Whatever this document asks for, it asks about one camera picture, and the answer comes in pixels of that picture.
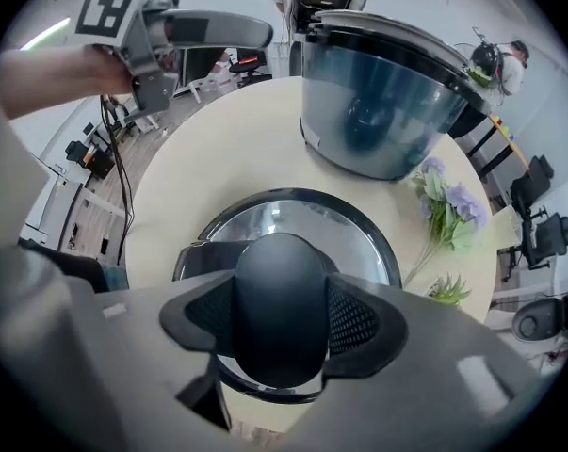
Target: pot lid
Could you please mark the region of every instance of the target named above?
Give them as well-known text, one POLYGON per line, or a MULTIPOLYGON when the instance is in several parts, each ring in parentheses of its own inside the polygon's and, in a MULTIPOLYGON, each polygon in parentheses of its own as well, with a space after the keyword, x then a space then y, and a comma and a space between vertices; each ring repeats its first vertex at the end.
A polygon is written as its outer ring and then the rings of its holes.
POLYGON ((359 28, 377 32, 419 47, 432 57, 438 57, 454 69, 463 72, 466 58, 451 45, 426 30, 398 20, 357 10, 322 10, 315 14, 324 25, 359 28))
POLYGON ((398 264, 386 239, 361 211, 310 189, 256 194, 224 211, 201 234, 208 241, 253 241, 295 234, 333 261, 341 273, 400 286, 398 264))

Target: round table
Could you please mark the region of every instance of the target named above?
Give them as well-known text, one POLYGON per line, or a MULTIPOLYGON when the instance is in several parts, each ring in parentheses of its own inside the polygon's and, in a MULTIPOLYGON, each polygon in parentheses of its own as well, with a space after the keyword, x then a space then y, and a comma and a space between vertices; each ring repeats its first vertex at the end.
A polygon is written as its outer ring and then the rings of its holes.
MULTIPOLYGON (((315 153, 300 134, 301 93, 300 77, 248 86, 203 108, 169 137, 133 201, 136 217, 126 239, 132 288, 170 282, 181 249, 222 210, 280 187, 316 189, 352 204, 380 228, 401 275, 409 272, 426 243, 428 223, 408 181, 354 175, 315 153)), ((431 155, 444 160, 451 184, 462 181, 490 213, 478 176, 450 137, 443 136, 431 155)), ((447 273, 461 273, 472 289, 461 308, 484 321, 496 274, 490 240, 481 239, 463 255, 439 253, 412 280, 409 291, 423 294, 447 273)), ((261 428, 286 430, 310 406, 269 404, 223 388, 232 416, 261 428)))

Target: office chair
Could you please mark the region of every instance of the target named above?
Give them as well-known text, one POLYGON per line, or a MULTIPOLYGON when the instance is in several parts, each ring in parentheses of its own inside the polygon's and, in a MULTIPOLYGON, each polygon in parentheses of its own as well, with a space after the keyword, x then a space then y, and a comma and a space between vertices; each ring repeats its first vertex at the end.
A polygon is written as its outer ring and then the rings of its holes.
POLYGON ((568 217, 560 217, 558 213, 551 216, 544 222, 537 225, 535 238, 532 237, 533 224, 531 220, 522 222, 522 245, 512 247, 502 254, 510 255, 510 266, 508 276, 503 278, 507 282, 513 270, 518 266, 516 252, 521 251, 522 256, 527 258, 528 269, 541 269, 549 267, 549 261, 541 263, 545 258, 551 256, 563 256, 568 247, 568 217))
POLYGON ((89 151, 89 147, 80 140, 72 140, 66 147, 66 160, 77 163, 79 166, 85 167, 84 157, 89 151))
POLYGON ((530 214, 532 206, 551 187, 554 170, 544 155, 533 157, 525 175, 514 180, 510 187, 511 204, 523 220, 533 220, 543 215, 545 210, 536 215, 530 214))
POLYGON ((268 80, 271 75, 254 75, 259 67, 267 65, 265 52, 252 49, 237 49, 237 63, 232 63, 229 68, 231 73, 247 73, 239 84, 240 88, 268 80))

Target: stainless steel pot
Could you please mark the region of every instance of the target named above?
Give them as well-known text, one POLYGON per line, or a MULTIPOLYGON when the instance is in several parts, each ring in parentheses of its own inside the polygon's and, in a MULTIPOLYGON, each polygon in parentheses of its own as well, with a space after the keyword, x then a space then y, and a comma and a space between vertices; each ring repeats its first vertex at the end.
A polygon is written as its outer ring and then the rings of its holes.
POLYGON ((383 180, 408 175, 468 103, 463 58, 420 29, 349 10, 319 12, 303 44, 305 140, 335 164, 383 180))
MULTIPOLYGON (((200 233, 197 242, 181 251, 173 279, 235 268, 248 246, 268 234, 301 237, 317 250, 328 272, 400 287, 397 259, 376 225, 335 196, 301 188, 262 192, 224 210, 200 233)), ((197 321, 209 323, 210 316, 229 306, 211 302, 209 307, 196 310, 197 321)), ((222 322, 220 319, 209 328, 221 337, 221 343, 228 344, 222 322)), ((244 372, 231 347, 218 348, 217 355, 220 378, 242 394, 270 402, 304 403, 315 400, 322 388, 320 374, 293 388, 269 387, 244 372)))

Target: cooking pot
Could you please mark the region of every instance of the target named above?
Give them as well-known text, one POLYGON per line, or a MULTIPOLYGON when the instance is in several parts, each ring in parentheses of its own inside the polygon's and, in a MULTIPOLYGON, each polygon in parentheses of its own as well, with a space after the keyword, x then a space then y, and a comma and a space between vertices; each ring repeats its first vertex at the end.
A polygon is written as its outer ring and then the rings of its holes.
POLYGON ((463 56, 414 26, 328 10, 303 41, 302 116, 308 144, 364 176, 402 179, 466 105, 488 113, 463 56))
MULTIPOLYGON (((181 251, 173 279, 185 280, 206 273, 239 268, 243 266, 243 256, 248 255, 252 247, 260 247, 259 241, 262 242, 267 236, 279 236, 279 239, 284 240, 279 245, 282 247, 276 247, 273 254, 276 259, 268 259, 264 251, 261 254, 267 260, 263 263, 267 268, 270 269, 271 265, 283 267, 282 275, 265 273, 266 282, 256 290, 255 300, 262 303, 261 306, 265 306, 270 299, 276 300, 277 312, 269 316, 267 328, 270 328, 273 321, 277 321, 278 316, 283 316, 284 304, 289 300, 296 306, 306 299, 314 298, 314 295, 304 289, 309 282, 306 277, 301 279, 299 285, 287 285, 287 299, 277 297, 273 290, 273 285, 287 282, 292 271, 298 271, 305 263, 304 259, 292 266, 284 263, 285 240, 289 236, 295 236, 311 247, 318 257, 317 261, 323 264, 328 273, 345 273, 365 280, 366 283, 398 288, 401 286, 395 254, 367 216, 335 196, 302 188, 262 192, 224 210, 200 233, 198 241, 181 251)), ((211 330, 217 337, 220 379, 242 394, 274 403, 307 403, 315 400, 322 389, 319 369, 326 358, 325 354, 332 357, 338 353, 335 343, 343 337, 352 343, 360 340, 365 331, 364 322, 369 321, 369 316, 361 312, 363 308, 357 308, 350 302, 339 302, 332 296, 327 307, 328 316, 322 316, 319 322, 319 308, 311 301, 305 319, 302 318, 304 311, 298 309, 295 325, 289 327, 289 323, 285 324, 285 331, 280 336, 286 346, 278 347, 275 342, 269 342, 268 349, 259 354, 265 361, 267 358, 264 354, 273 353, 274 356, 269 360, 271 364, 273 361, 282 361, 280 367, 275 367, 275 376, 266 377, 258 372, 253 373, 252 365, 244 360, 244 351, 249 348, 252 339, 248 333, 242 332, 246 320, 235 319, 237 315, 243 315, 239 307, 235 307, 235 301, 231 301, 227 294, 211 297, 189 308, 187 317, 198 326, 211 330), (329 335, 323 335, 320 330, 328 330, 329 335), (286 358, 284 349, 291 349, 292 355, 298 359, 302 354, 300 349, 309 345, 307 337, 312 331, 322 339, 322 344, 329 343, 329 348, 308 347, 310 353, 307 353, 307 357, 311 366, 305 374, 295 376, 293 382, 288 382, 289 377, 286 378, 282 369, 287 367, 288 361, 294 360, 286 358), (292 343, 295 333, 300 333, 302 346, 292 343), (235 337, 239 335, 242 338, 236 341, 235 337)), ((265 315, 265 309, 262 309, 260 315, 265 315)))

